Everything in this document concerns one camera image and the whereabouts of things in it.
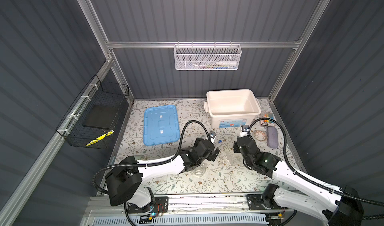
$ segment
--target storage box handle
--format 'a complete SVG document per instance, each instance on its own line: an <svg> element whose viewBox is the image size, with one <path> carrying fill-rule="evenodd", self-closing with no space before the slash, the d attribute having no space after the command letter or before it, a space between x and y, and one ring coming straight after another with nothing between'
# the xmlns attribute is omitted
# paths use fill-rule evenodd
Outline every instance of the storage box handle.
<svg viewBox="0 0 384 226"><path fill-rule="evenodd" d="M204 110L205 112L209 112L209 108L208 108L208 102L207 101L204 101Z"/></svg>

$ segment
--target white box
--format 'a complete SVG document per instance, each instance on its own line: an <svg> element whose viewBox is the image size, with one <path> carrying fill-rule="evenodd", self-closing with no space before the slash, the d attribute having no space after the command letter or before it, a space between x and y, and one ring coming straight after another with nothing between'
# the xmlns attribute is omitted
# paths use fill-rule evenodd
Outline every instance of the white box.
<svg viewBox="0 0 384 226"><path fill-rule="evenodd" d="M250 89L208 91L204 110L209 112L212 128L250 125L261 113L259 101Z"/></svg>

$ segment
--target blue plastic lid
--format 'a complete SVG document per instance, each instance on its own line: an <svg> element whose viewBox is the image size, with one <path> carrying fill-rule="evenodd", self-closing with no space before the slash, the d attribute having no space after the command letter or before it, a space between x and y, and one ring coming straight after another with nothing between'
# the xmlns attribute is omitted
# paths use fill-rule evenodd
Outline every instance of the blue plastic lid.
<svg viewBox="0 0 384 226"><path fill-rule="evenodd" d="M180 139L175 105L147 108L144 112L144 144L172 143Z"/></svg>

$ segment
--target black cable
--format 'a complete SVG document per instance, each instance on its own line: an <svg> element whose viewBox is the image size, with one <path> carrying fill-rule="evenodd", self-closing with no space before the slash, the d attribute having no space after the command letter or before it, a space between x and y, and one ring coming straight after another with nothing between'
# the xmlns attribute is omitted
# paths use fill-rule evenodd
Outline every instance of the black cable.
<svg viewBox="0 0 384 226"><path fill-rule="evenodd" d="M297 210L294 210L293 214L287 220L285 220L284 222L282 222L281 224L278 224L276 226L286 225L287 223L289 223L289 221L291 221L293 219L293 217L296 215L296 213L297 213Z"/></svg>
<svg viewBox="0 0 384 226"><path fill-rule="evenodd" d="M250 167L248 167L248 165L245 163L244 159L243 159L243 165L248 169L248 170L252 170Z"/></svg>
<svg viewBox="0 0 384 226"><path fill-rule="evenodd" d="M127 217L128 222L129 222L132 226L136 226L136 225L132 222L132 220L129 218L128 210L127 210L127 203L128 203L128 202L125 202L125 203L124 203L124 212L125 212L125 216Z"/></svg>
<svg viewBox="0 0 384 226"><path fill-rule="evenodd" d="M368 215L368 216L363 216L362 219L381 219L384 218L384 213L383 214L377 214L377 215Z"/></svg>
<svg viewBox="0 0 384 226"><path fill-rule="evenodd" d="M157 162L157 163L149 163L149 164L139 164L139 163L121 163L121 164L113 164L113 165L108 165L108 166L105 166L103 167L102 169L100 169L99 171L96 172L96 174L93 176L92 178L92 185L101 193L103 194L108 194L108 191L101 188L97 183L96 183L96 177L103 171L106 171L108 169L112 169L112 168L117 168L117 167L130 167L130 168L144 168L144 167L153 167L153 166L159 166L159 165L163 165L163 164L166 164L166 163L170 163L172 162L173 160L175 160L175 158L178 156L179 154L179 151L181 149L181 144L182 144L182 141L183 141L183 136L184 136L184 132L185 132L185 129L186 127L190 124L190 123L198 123L201 125L201 127L203 127L205 133L207 134L207 137L209 139L209 134L208 134L208 131L207 129L204 127L204 125L202 123L200 123L199 121L197 120L190 120L188 121L185 125L184 125L184 128L181 132L181 135L180 135L180 142L179 142L179 147L177 148L177 151L175 153L175 155L171 158L171 159L168 159L166 161L162 161L162 162Z"/></svg>
<svg viewBox="0 0 384 226"><path fill-rule="evenodd" d="M356 196L353 196L353 195L350 195L350 194L347 194L347 193L344 193L344 192L339 192L337 190L333 190L332 188L329 188L327 186L324 186L322 184L319 184L307 177L305 177L304 175L300 174L299 172L297 172L295 170L294 167L292 167L292 165L289 163L288 161L288 157L287 157L287 152L286 152L286 148L287 148L287 143L286 143L286 133L283 129L283 127L278 123L276 122L276 120L273 120L271 118L258 118L257 120L253 121L252 124L249 126L249 131L251 131L251 128L252 126L261 121L261 120L269 120L269 121L272 121L273 123L275 123L277 126L280 127L282 133L283 133L283 139L284 139L284 143L283 143L283 155L284 155L284 160L285 160L285 163L288 165L288 167L290 168L291 171L295 172L295 175L299 176L300 178L304 179L305 181L307 182L310 182L311 184L313 185L316 185L317 187L319 188L322 188L324 190L327 190L328 192L330 193L334 193L334 194L337 194L337 195L340 195L340 196L343 196L343 197L346 197L346 198L350 198L350 199L353 199L353 200L358 200L360 202L363 202L363 203L368 203L368 204L373 204L373 205L378 205L378 206L383 206L384 207L384 203L383 202L379 202L379 201L375 201L375 200L367 200L367 199L364 199L364 198L360 198L360 197L356 197ZM381 219L381 218L384 218L384 214L377 214L377 215L370 215L370 216L363 216L362 219Z"/></svg>

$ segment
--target wire mesh basket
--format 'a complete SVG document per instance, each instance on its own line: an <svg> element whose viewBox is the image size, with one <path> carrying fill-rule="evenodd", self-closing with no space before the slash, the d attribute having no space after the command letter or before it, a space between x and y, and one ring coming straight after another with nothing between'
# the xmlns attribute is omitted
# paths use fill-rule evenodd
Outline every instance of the wire mesh basket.
<svg viewBox="0 0 384 226"><path fill-rule="evenodd" d="M240 45L232 44L228 47L175 45L173 52L177 70L237 70L242 53Z"/></svg>
<svg viewBox="0 0 384 226"><path fill-rule="evenodd" d="M56 131L75 147L113 148L129 107L128 85L99 81L83 97L79 108L66 115ZM105 126L89 125L89 117L98 120L104 117ZM59 128L65 118L70 117L66 128Z"/></svg>

